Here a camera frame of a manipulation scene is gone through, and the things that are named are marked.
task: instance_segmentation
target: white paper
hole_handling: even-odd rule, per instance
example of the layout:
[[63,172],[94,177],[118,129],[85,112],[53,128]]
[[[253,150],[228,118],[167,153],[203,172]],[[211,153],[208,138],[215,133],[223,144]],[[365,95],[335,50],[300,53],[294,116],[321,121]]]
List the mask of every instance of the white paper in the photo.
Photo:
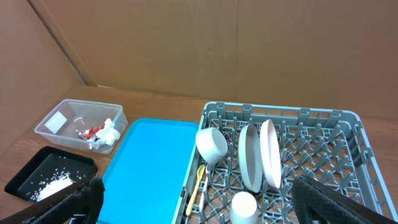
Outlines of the white paper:
[[62,127],[63,124],[67,122],[66,117],[57,111],[50,119],[46,122],[46,126],[54,134]]

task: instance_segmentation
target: clear plastic bin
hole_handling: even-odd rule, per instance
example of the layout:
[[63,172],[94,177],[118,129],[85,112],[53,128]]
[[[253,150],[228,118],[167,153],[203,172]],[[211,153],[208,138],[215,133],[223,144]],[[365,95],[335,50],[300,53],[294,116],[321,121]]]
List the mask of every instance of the clear plastic bin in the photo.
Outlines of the clear plastic bin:
[[108,118],[112,119],[114,129],[122,135],[128,122],[121,105],[83,100],[63,100],[37,125],[35,132],[54,144],[109,154],[117,141],[112,146],[99,145],[96,142],[80,139],[76,133],[76,130],[81,131],[102,126]]

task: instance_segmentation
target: gray dish rack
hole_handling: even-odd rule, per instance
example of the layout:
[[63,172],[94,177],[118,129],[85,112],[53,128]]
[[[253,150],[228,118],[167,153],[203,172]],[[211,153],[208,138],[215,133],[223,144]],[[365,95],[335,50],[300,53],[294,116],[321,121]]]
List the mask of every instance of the gray dish rack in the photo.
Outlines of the gray dish rack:
[[[185,216],[188,199],[196,182],[196,172],[206,162],[196,146],[183,183],[173,223],[230,223],[229,209],[234,194],[247,191],[238,162],[238,139],[248,123],[260,130],[271,119],[280,146],[282,184],[279,189],[265,180],[255,194],[262,212],[259,223],[298,223],[292,205],[292,181],[297,175],[308,175],[335,191],[368,208],[398,221],[381,172],[357,114],[345,110],[294,108],[209,102],[205,105],[200,129],[218,128],[228,143],[228,153],[201,180],[192,214]],[[205,196],[205,207],[199,209],[199,198]]]

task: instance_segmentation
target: cardboard wall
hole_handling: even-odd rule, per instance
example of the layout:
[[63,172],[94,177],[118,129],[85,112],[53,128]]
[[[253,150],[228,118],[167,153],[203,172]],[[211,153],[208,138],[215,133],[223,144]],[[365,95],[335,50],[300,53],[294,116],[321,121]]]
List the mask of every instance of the cardboard wall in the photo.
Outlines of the cardboard wall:
[[81,83],[29,3],[0,1],[0,156]]
[[395,0],[31,1],[90,85],[396,119]]

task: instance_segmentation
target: black plastic container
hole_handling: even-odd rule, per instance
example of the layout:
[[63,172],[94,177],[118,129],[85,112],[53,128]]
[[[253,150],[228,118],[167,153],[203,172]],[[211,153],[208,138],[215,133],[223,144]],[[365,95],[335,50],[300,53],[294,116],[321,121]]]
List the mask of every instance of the black plastic container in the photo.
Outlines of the black plastic container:
[[93,159],[46,146],[8,182],[4,191],[35,202],[32,195],[45,187],[40,183],[50,182],[53,176],[69,172],[71,180],[79,181],[97,170]]

